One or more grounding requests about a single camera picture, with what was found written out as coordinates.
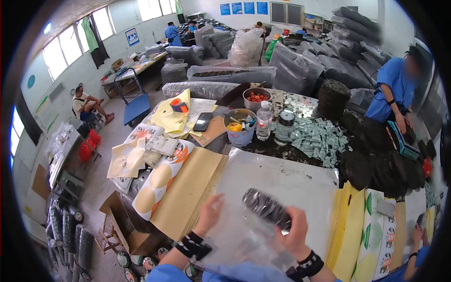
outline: person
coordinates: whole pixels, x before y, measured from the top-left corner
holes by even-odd
[[[107,114],[100,106],[104,99],[97,99],[83,92],[83,86],[79,85],[75,89],[75,95],[72,98],[72,111],[80,120],[85,120],[93,110],[99,111],[105,117],[105,124],[114,119],[114,113]]]
[[[265,26],[263,25],[263,23],[262,22],[257,22],[257,24],[256,25],[254,25],[254,28],[261,28],[261,29],[263,29],[263,38],[265,38],[266,37],[266,28],[265,28]]]
[[[413,128],[410,113],[417,82],[426,69],[426,62],[420,50],[410,46],[407,56],[391,58],[377,74],[378,89],[366,112],[366,116],[384,123],[396,121],[402,134],[407,124]]]
[[[194,32],[195,30],[199,29],[199,24],[196,21],[189,21],[188,26],[189,26],[188,32]]]
[[[421,240],[423,240],[423,247],[419,250]],[[418,224],[416,224],[414,227],[414,247],[407,263],[390,273],[388,276],[377,280],[377,282],[401,282],[412,280],[418,267],[426,259],[428,251],[428,231],[426,228],[420,228]]]
[[[202,240],[207,232],[216,224],[218,221],[222,206],[224,204],[223,194],[210,196],[200,207],[199,220],[193,231],[188,235],[188,240],[196,241],[192,243],[198,243],[199,239]],[[311,282],[334,282],[339,281],[332,273],[332,271],[324,265],[324,263],[318,259],[319,257],[314,254],[314,252],[305,245],[305,237],[307,235],[307,218],[303,210],[297,209],[295,207],[287,207],[287,213],[291,217],[291,229],[287,235],[282,235],[280,228],[274,227],[274,233],[276,239],[289,251],[296,260],[302,264],[304,269],[304,275],[302,275],[301,266],[297,267],[297,271],[288,275],[289,278],[295,282],[302,282],[302,277],[306,273]],[[188,264],[188,257],[179,250],[181,245],[181,250],[185,252],[189,249],[187,245],[183,245],[179,242],[179,245],[172,248],[169,253],[160,261],[156,268],[154,268],[148,275],[146,282],[158,281],[178,281],[178,282],[191,282],[191,280],[185,275],[184,269]],[[265,272],[265,268],[268,267],[258,267],[252,266],[249,263],[242,263],[238,265],[235,269],[234,274],[242,273],[246,276],[245,279],[240,279],[240,281],[255,282],[260,281],[262,276],[266,277],[266,281],[278,281],[277,279],[271,279],[268,274],[271,271]],[[202,275],[203,282],[233,282],[230,278],[224,277],[222,275],[213,274],[204,271]]]
[[[178,33],[178,29],[173,22],[168,22],[168,27],[165,30],[165,36],[168,39],[169,46],[183,46]]]

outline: smartphone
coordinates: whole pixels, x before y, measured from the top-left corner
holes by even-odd
[[[196,124],[193,127],[193,131],[197,132],[204,132],[207,130],[208,123],[213,117],[213,113],[202,113],[199,115],[198,120],[196,121]]]

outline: blue work shirt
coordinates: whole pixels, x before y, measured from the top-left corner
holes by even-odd
[[[174,41],[169,43],[169,46],[183,46],[182,41],[180,40],[179,33],[177,32],[177,27],[170,25],[165,30],[166,38],[173,38]]]
[[[222,275],[203,272],[202,282],[268,282],[268,281],[292,281],[282,271],[265,266],[252,265],[250,262],[244,262],[230,267],[220,267],[222,273],[228,273],[229,279]],[[146,279],[146,282],[191,282],[184,272],[170,264],[158,265],[154,268]]]
[[[402,103],[406,109],[412,103],[416,87],[416,81],[409,77],[405,69],[404,59],[394,57],[382,66],[377,74],[379,91],[376,90],[377,93],[366,112],[367,117],[381,123],[386,122],[391,114],[391,107],[388,105],[380,87],[382,83],[390,86],[395,102]]]

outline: large plastic sack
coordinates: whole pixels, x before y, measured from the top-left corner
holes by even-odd
[[[370,66],[370,64],[368,64],[365,60],[359,60],[357,62],[357,67],[368,78],[373,86],[377,87],[377,69]]]
[[[379,46],[370,44],[368,42],[362,41],[360,42],[362,48],[370,53],[375,59],[379,61],[382,65],[384,65],[388,60],[391,59],[391,55],[382,50]]]
[[[269,66],[277,68],[273,88],[305,96],[311,95],[316,80],[324,70],[322,64],[291,51],[280,42],[274,47]]]
[[[233,67],[256,67],[263,49],[263,29],[254,28],[248,32],[239,30],[235,36],[229,54],[229,62]]]
[[[330,48],[330,46],[327,45],[326,43],[321,43],[320,46],[323,48],[323,50],[324,50],[324,52],[326,53],[327,56],[332,57],[332,58],[337,58],[337,59],[340,58],[340,56],[338,56],[337,53],[335,53],[332,50],[332,48]]]
[[[337,53],[340,57],[345,58],[354,64],[357,63],[358,60],[362,59],[362,55],[354,53],[351,49],[348,47],[341,45],[338,42],[335,42],[333,40],[330,40],[328,42],[328,45],[332,48],[335,53]]]
[[[186,89],[190,89],[191,98],[220,100],[228,92],[232,91],[238,83],[212,82],[212,81],[185,81],[167,83],[162,91],[166,98],[174,98]]]
[[[168,46],[166,51],[174,59],[185,59],[189,65],[202,65],[202,59],[196,55],[191,47]]]
[[[301,44],[297,47],[296,53],[302,54],[305,50],[308,50],[312,54],[316,55],[315,50],[308,41],[302,41]]]
[[[165,64],[161,68],[161,79],[163,84],[169,82],[180,82],[186,79],[186,67],[188,67],[187,63]]]
[[[213,57],[215,59],[220,59],[221,55],[219,54],[218,50],[213,46],[213,42],[210,40],[210,35],[204,35],[202,36],[204,43],[205,43],[205,54],[206,57]]]
[[[370,64],[373,68],[380,70],[382,65],[379,63],[373,56],[371,56],[368,52],[363,52],[362,57],[365,59],[366,62]]]
[[[213,42],[213,45],[218,50],[219,54],[221,54],[224,59],[227,59],[234,41],[231,33],[214,32],[213,34],[210,34],[210,40]]]
[[[377,23],[371,21],[370,19],[368,19],[367,17],[363,16],[362,14],[360,14],[359,12],[356,12],[354,10],[351,10],[347,7],[339,7],[335,10],[332,10],[332,13],[335,16],[339,16],[339,17],[345,17],[345,18],[349,18],[353,21],[356,21],[362,25],[364,25],[367,28],[370,28],[372,30],[378,31],[379,27],[377,26]]]
[[[342,60],[319,55],[318,59],[324,65],[324,77],[340,81],[348,88],[369,88],[374,89],[368,78],[355,66]]]
[[[366,37],[363,36],[362,34],[349,30],[347,28],[343,28],[336,24],[334,24],[334,31],[339,32],[342,36],[351,41],[360,42],[363,40],[367,40]]]
[[[267,87],[272,87],[276,76],[275,67],[212,67],[212,66],[192,66],[188,69],[189,81],[216,81],[245,83],[262,83],[266,81]]]

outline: plastic wrap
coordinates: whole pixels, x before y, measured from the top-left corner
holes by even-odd
[[[277,68],[273,88],[310,96],[324,66],[276,43],[269,66]]]
[[[357,62],[357,67],[368,78],[373,86],[377,87],[377,69],[370,66],[370,64],[368,64],[365,60],[359,60]]]
[[[319,55],[318,59],[325,66],[324,76],[327,79],[340,81],[351,88],[374,88],[365,75],[355,66],[341,60]]]
[[[302,41],[301,44],[299,44],[299,46],[297,47],[296,53],[302,54],[304,50],[308,50],[312,54],[316,55],[315,50],[308,41]]]
[[[229,82],[187,81],[167,83],[162,90],[167,99],[174,98],[189,88],[191,98],[220,100],[237,86],[239,86],[238,83]]]
[[[274,198],[250,188],[243,195],[243,203],[251,212],[263,220],[280,227],[283,231],[290,231],[291,218]]]
[[[322,43],[320,46],[323,48],[326,56],[339,59],[340,56],[338,56],[327,43]]]
[[[218,50],[213,46],[213,42],[210,40],[210,35],[204,35],[203,41],[205,44],[205,52],[207,57],[213,57],[215,59],[220,59],[221,55],[219,54]]]
[[[370,55],[368,52],[363,52],[362,57],[365,59],[367,63],[369,63],[370,66],[372,66],[374,69],[380,70],[382,65],[379,63],[378,60],[376,60],[373,56]]]
[[[359,24],[362,24],[363,26],[370,28],[372,30],[375,30],[375,31],[379,30],[377,23],[371,21],[370,19],[363,16],[362,14],[360,14],[354,10],[351,10],[347,7],[339,7],[335,10],[332,10],[332,13],[335,16],[349,18],[349,19],[351,19],[355,22],[358,22]]]
[[[379,46],[372,45],[365,41],[360,42],[360,45],[382,65],[384,65],[386,62],[388,62],[388,60],[391,59],[391,55],[382,50]]]
[[[168,46],[166,51],[174,59],[185,59],[190,65],[202,65],[202,59],[199,58],[191,47]]]
[[[188,67],[187,63],[165,64],[161,68],[161,80],[163,81],[163,84],[185,80],[186,67]]]
[[[339,32],[342,36],[351,41],[360,42],[362,40],[366,40],[366,37],[363,36],[362,34],[359,34],[347,28],[343,28],[336,24],[334,24],[334,31]]]
[[[262,83],[266,81],[267,87],[272,87],[276,76],[275,67],[213,67],[213,66],[192,66],[188,69],[189,81],[215,81],[244,83]]]
[[[233,67],[256,67],[262,53],[263,29],[254,28],[248,32],[239,30],[236,34],[228,57]]]

